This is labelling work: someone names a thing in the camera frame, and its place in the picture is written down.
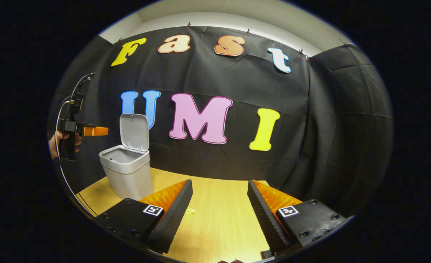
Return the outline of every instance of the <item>table surface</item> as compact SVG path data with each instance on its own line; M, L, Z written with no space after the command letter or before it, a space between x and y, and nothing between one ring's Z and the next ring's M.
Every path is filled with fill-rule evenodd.
M180 181L192 180L192 198L168 253L188 263L261 260L269 249L247 196L248 181L199 178L150 169L154 192ZM78 193L77 198L97 216L121 201L107 177Z

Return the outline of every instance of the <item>trash can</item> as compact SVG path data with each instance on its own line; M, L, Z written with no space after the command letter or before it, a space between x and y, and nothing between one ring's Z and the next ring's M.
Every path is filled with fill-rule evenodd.
M99 153L100 163L117 196L138 201L154 193L146 116L122 114L120 137L122 145Z

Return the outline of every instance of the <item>letter m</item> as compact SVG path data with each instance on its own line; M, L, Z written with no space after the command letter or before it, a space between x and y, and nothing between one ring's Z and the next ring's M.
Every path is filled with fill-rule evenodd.
M227 138L224 136L225 118L228 109L233 102L225 97L213 97L207 103L202 113L199 113L192 95L177 93L172 96L175 102L175 118L173 130L168 133L175 139L184 139L187 134L183 130L186 123L191 139L195 140L201 133L204 126L206 133L201 138L203 141L214 144L224 144Z

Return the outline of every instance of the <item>blue letter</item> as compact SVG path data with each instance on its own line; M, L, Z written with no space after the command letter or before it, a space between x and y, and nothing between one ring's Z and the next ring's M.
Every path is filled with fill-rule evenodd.
M154 126L154 120L156 117L156 100L160 97L160 92L157 90L144 91L142 94L146 98L146 117L149 125L149 130Z
M122 93L121 98L123 100L122 104L122 114L123 113L134 113L134 100L137 98L137 92L135 91L125 91Z
M282 50L280 50L279 48L268 48L267 51L272 53L272 59L274 60L274 65L279 70L285 73L290 72L290 67L287 67L284 62L284 60L288 60L289 57L287 57L287 55L284 55Z

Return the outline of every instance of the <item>open lid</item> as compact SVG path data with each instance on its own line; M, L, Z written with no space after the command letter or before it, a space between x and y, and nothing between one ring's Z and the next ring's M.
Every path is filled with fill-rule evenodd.
M133 150L149 150L149 128L147 117L142 114L123 113L120 116L122 145Z

